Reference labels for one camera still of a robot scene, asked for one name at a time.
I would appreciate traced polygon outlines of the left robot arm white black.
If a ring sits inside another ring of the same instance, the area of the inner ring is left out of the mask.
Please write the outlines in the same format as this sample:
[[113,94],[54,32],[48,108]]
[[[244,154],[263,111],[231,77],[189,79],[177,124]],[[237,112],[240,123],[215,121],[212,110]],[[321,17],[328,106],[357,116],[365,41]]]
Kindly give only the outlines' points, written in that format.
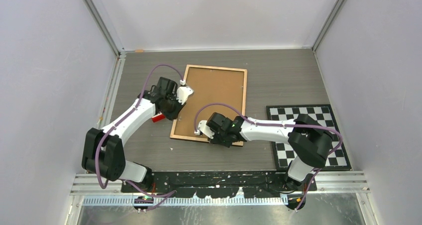
[[91,128],[87,132],[82,168],[97,174],[99,180],[128,180],[139,191],[149,191],[153,184],[151,168],[128,161],[124,146],[154,116],[161,114],[168,120],[175,120],[193,93],[185,81],[178,86],[175,81],[160,77],[156,85],[140,93],[116,120],[101,129]]

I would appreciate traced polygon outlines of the black picture frame with photo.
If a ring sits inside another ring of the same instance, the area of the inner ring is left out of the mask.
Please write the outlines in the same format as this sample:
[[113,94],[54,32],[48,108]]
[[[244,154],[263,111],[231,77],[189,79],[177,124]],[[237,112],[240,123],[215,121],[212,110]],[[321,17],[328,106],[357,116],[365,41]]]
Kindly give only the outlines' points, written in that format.
[[173,121],[170,138],[207,143],[206,136],[194,134],[200,121],[209,119],[214,112],[230,119],[238,116],[230,108],[214,105],[203,109],[195,119],[199,110],[211,103],[226,104],[245,114],[247,74],[246,69],[187,65],[184,79],[194,93],[189,96],[186,105]]

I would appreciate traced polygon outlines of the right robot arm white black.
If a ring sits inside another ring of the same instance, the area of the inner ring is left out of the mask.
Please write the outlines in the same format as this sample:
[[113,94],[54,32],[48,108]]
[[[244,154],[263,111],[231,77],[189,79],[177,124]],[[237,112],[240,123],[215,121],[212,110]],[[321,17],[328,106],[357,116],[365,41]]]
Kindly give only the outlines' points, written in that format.
[[196,132],[205,135],[209,143],[231,147],[243,141],[270,141],[288,144],[296,153],[284,175],[284,184],[297,190],[314,169],[325,167],[332,148],[333,133],[312,117],[299,114],[296,119],[259,120],[238,115],[229,119],[213,113],[209,119],[198,123]]

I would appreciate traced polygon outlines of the black white checkerboard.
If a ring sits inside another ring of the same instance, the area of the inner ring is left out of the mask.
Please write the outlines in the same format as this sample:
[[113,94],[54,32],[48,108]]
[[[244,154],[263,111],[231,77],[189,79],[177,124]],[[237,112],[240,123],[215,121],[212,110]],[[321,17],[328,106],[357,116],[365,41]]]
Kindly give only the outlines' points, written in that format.
[[331,105],[267,106],[266,113],[268,122],[281,122],[288,131],[287,141],[272,143],[276,170],[286,172],[294,163],[351,170]]

